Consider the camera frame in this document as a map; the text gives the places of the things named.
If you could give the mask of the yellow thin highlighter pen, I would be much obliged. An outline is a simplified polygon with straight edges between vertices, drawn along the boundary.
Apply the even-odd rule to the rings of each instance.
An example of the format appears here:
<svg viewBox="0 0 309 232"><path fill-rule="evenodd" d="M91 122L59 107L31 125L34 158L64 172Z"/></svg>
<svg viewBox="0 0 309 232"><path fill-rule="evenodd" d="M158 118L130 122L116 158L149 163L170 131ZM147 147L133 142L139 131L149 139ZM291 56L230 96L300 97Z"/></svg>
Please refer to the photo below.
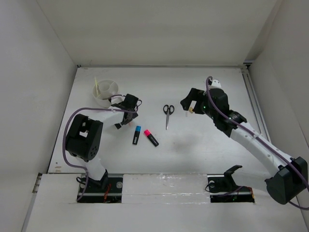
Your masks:
<svg viewBox="0 0 309 232"><path fill-rule="evenodd" d="M97 78L94 77L95 79L95 90L96 90L96 94L97 94L97 98L100 96L100 92L99 92L99 88L98 88L98 82L97 82Z"/></svg>

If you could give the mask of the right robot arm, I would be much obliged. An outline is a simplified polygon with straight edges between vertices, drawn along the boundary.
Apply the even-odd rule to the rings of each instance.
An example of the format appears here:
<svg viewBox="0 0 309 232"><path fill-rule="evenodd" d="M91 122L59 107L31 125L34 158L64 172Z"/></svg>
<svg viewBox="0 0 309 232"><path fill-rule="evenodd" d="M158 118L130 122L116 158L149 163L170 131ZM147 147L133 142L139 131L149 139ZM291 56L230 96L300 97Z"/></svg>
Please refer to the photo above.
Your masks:
<svg viewBox="0 0 309 232"><path fill-rule="evenodd" d="M187 111L192 102L196 103L195 114L206 114L218 130L246 148L264 165L269 175L259 186L276 202L287 204L309 188L307 162L301 157L295 159L285 154L255 132L244 116L230 109L228 96L222 89L203 91L192 88L180 104Z"/></svg>

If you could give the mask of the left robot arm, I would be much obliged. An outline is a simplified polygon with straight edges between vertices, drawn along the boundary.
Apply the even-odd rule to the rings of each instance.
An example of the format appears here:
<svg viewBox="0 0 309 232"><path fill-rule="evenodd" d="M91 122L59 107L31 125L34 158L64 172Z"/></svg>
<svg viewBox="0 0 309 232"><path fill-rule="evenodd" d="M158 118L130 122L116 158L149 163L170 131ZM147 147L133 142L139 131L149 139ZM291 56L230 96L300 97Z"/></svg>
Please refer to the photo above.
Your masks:
<svg viewBox="0 0 309 232"><path fill-rule="evenodd" d="M75 169L85 171L84 186L104 191L108 184L108 171L98 157L104 129L115 126L120 129L138 116L138 97L126 94L120 102L108 108L83 107L69 117L62 139L64 162Z"/></svg>

